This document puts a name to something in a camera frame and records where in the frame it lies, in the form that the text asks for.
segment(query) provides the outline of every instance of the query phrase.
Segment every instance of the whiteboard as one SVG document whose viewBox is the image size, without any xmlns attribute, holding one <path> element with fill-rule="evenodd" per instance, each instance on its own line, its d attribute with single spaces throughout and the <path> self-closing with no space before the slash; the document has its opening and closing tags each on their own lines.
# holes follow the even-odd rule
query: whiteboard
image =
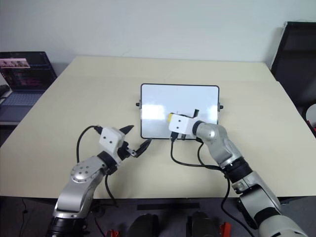
<svg viewBox="0 0 316 237">
<path fill-rule="evenodd" d="M 142 138 L 169 139 L 170 113 L 192 117 L 197 109 L 199 120 L 218 123 L 219 87 L 145 83 L 141 85 L 140 106 Z"/>
</svg>

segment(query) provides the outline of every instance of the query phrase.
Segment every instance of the laptop keyboard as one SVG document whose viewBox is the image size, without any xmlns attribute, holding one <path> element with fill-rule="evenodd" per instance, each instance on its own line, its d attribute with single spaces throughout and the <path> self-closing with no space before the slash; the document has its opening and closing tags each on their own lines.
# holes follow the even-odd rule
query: laptop keyboard
<svg viewBox="0 0 316 237">
<path fill-rule="evenodd" d="M 42 94 L 11 93 L 1 105 L 33 106 Z"/>
</svg>

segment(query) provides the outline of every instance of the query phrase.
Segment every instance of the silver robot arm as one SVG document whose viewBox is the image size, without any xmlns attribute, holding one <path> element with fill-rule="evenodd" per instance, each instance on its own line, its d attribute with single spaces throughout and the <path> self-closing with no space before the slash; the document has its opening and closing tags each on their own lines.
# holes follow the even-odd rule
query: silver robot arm
<svg viewBox="0 0 316 237">
<path fill-rule="evenodd" d="M 103 176 L 113 174 L 121 162 L 129 157 L 140 156 L 149 146 L 151 139 L 132 150 L 124 140 L 132 125 L 120 130 L 104 127 L 99 143 L 102 152 L 77 163 L 71 170 L 69 181 L 55 205 L 53 217 L 46 237 L 82 237 L 96 187 Z"/>
<path fill-rule="evenodd" d="M 235 192 L 241 194 L 241 211 L 252 228 L 259 228 L 260 237 L 307 237 L 293 220 L 281 214 L 279 200 L 258 173 L 249 167 L 223 126 L 176 114 L 172 114 L 169 121 L 169 130 L 175 133 L 173 137 L 195 135 L 207 145 Z"/>
</svg>

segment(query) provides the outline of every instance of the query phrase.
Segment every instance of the white wall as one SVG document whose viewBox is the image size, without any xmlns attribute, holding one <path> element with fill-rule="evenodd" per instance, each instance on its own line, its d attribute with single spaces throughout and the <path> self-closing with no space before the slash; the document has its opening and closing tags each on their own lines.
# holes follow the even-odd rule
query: white wall
<svg viewBox="0 0 316 237">
<path fill-rule="evenodd" d="M 0 0 L 0 50 L 44 50 L 57 73 L 78 54 L 270 64 L 296 20 L 316 0 Z"/>
</svg>

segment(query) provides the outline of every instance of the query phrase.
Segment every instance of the tabletop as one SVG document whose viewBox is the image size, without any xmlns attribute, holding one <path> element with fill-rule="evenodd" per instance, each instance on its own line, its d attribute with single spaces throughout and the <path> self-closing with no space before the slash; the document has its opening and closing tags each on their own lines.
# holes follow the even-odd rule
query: tabletop
<svg viewBox="0 0 316 237">
<path fill-rule="evenodd" d="M 219 124 L 251 168 L 279 197 L 316 195 L 316 140 L 263 63 L 88 56 L 68 66 L 1 147 L 0 195 L 57 198 L 89 125 L 135 125 L 126 141 L 139 146 L 142 83 L 219 86 Z M 95 131 L 86 133 L 81 160 L 100 152 L 98 140 Z M 197 149 L 195 141 L 176 141 L 174 156 L 197 163 Z M 215 164 L 207 148 L 201 156 Z M 173 163 L 168 140 L 153 140 L 142 156 L 124 160 L 109 186 L 116 198 L 223 197 L 227 188 L 220 172 Z M 102 183 L 94 197 L 108 198 Z"/>
</svg>

